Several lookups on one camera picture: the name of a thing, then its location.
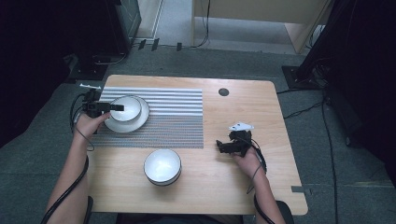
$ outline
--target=white object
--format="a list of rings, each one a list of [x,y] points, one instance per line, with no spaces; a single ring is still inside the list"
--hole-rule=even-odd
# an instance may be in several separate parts
[[[123,111],[110,111],[111,117],[118,121],[128,121],[136,118],[140,114],[140,110],[142,108],[140,102],[137,99],[129,96],[118,98],[111,104],[124,106]]]
[[[254,129],[253,125],[249,125],[243,122],[238,122],[235,125],[229,127],[230,131],[245,131]]]
[[[148,180],[159,186],[170,185],[181,173],[181,159],[171,149],[158,149],[145,160],[144,170]]]
[[[141,105],[141,110],[140,114],[136,116],[136,118],[128,121],[118,121],[114,119],[112,116],[110,116],[109,119],[105,120],[105,125],[107,128],[110,130],[116,132],[116,133],[130,133],[133,132],[140,127],[143,126],[143,124],[146,123],[146,121],[149,118],[149,105],[148,103],[143,100],[140,97],[137,96],[128,96],[128,97],[133,97],[136,100],[140,102]]]
[[[100,86],[94,87],[94,86],[91,86],[91,85],[84,85],[84,84],[82,84],[82,83],[79,84],[79,86],[82,87],[82,88],[101,90]]]

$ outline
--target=placemat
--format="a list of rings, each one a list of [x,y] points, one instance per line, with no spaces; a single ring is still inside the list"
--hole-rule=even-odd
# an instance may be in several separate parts
[[[203,148],[201,89],[105,87],[100,101],[135,95],[149,106],[146,123],[131,133],[102,125],[92,138],[96,147]]]

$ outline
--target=human arm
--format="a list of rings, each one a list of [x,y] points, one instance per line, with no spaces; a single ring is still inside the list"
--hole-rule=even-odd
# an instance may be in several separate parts
[[[75,182],[84,169],[87,159],[88,139],[97,130],[99,125],[109,118],[106,113],[96,119],[82,114],[78,119],[77,129],[74,131],[73,141],[64,163],[64,168],[49,197],[47,211],[61,197],[61,195]],[[88,178],[82,177],[79,184],[64,199],[47,223],[83,223],[88,205]]]
[[[264,172],[264,169],[259,168],[261,164],[257,158],[256,151],[251,147],[245,157],[240,157],[233,154],[233,159],[239,165],[241,170],[253,181],[253,186],[256,191],[257,202],[260,209],[276,224],[285,223],[276,200],[271,191],[271,186]],[[267,223],[256,210],[257,223]]]

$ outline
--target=person's left arm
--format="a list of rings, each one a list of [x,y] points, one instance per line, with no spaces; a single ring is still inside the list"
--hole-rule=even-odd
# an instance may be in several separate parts
[[[109,118],[106,113],[96,119],[91,119],[82,114],[77,123],[77,130],[74,131],[73,142],[64,168],[58,178],[58,181],[49,197],[47,211],[58,200],[59,197],[75,182],[84,169],[87,159],[88,139],[97,130],[98,126]],[[88,205],[88,179],[87,176],[81,179],[79,184],[64,199],[55,212],[50,217],[48,223],[83,223]]]

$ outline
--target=table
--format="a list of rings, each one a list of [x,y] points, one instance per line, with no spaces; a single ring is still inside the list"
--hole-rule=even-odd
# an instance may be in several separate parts
[[[97,147],[89,153],[89,194],[93,212],[253,215],[249,179],[216,140],[228,142],[228,127],[254,126],[275,198],[294,215],[307,212],[304,191],[288,133],[270,81],[113,75],[106,87],[198,88],[203,97],[204,148],[176,148],[182,172],[174,184],[158,187],[145,177],[143,164],[157,148]],[[219,95],[226,88],[228,96]]]
[[[206,17],[208,1],[193,1],[192,44],[194,44],[194,18]],[[284,22],[295,51],[301,53],[307,39],[317,26],[326,23],[332,3],[332,0],[211,0],[209,17]]]

